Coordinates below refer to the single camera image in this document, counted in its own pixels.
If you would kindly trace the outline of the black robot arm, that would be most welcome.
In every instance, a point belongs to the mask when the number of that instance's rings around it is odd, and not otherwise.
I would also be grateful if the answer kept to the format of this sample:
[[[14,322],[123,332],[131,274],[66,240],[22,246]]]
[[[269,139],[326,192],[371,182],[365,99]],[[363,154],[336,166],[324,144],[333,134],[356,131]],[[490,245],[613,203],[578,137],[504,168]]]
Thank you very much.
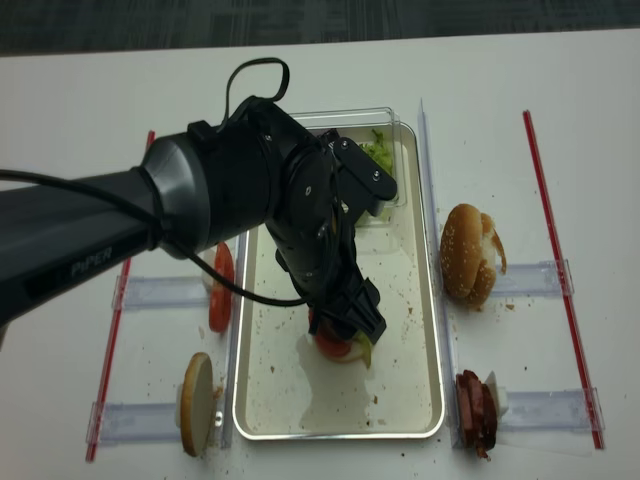
[[[196,259],[265,226],[297,303],[342,340],[377,341],[380,295],[363,276],[355,225],[379,214],[395,180],[360,146],[312,134],[251,97],[222,124],[156,139],[127,171],[78,180],[3,171],[1,320],[9,323],[146,250]]]

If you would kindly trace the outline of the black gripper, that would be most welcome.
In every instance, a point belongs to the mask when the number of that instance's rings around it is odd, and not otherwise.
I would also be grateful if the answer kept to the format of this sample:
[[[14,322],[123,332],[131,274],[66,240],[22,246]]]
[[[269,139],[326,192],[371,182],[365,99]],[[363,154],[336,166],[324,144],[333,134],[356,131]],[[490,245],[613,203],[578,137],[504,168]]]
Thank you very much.
[[[334,340],[349,342],[363,334],[375,345],[386,330],[378,310],[380,293],[359,271],[348,277],[326,299],[310,310],[309,333],[328,333]]]

